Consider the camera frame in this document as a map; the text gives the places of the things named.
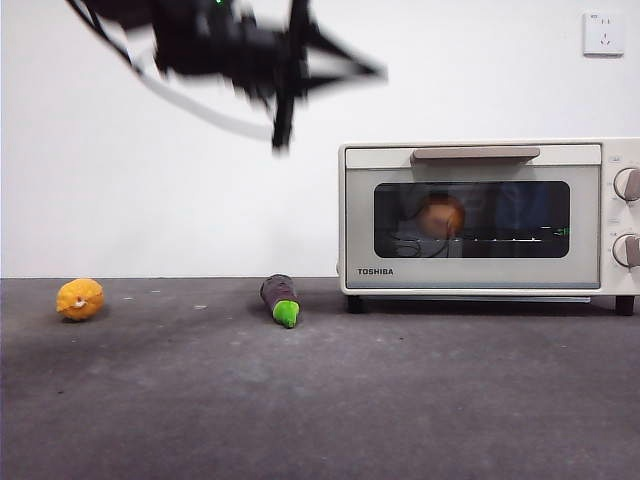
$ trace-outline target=oven knob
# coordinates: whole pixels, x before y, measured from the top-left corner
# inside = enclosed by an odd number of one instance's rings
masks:
[[[627,202],[640,199],[640,169],[625,168],[621,170],[613,183],[618,196]]]
[[[640,267],[640,235],[623,235],[613,245],[613,256],[623,267]]]

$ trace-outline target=white wall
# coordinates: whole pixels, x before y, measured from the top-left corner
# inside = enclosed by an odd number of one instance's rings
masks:
[[[273,157],[158,99],[62,0],[4,0],[3,276],[333,275],[343,142],[640,134],[637,0],[313,4],[389,82],[312,98]],[[624,13],[624,58],[581,55],[586,9]]]

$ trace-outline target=oven door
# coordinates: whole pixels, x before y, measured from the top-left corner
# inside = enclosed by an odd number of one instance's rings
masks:
[[[347,289],[599,288],[599,145],[344,155]]]

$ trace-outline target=stuffed lemon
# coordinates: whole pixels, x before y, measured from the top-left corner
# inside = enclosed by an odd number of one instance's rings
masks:
[[[102,286],[90,278],[79,278],[62,286],[56,310],[66,318],[81,321],[98,313],[103,304]]]

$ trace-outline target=wall socket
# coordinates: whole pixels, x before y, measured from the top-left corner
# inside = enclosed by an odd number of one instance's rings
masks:
[[[584,54],[624,55],[624,20],[619,14],[584,14]]]

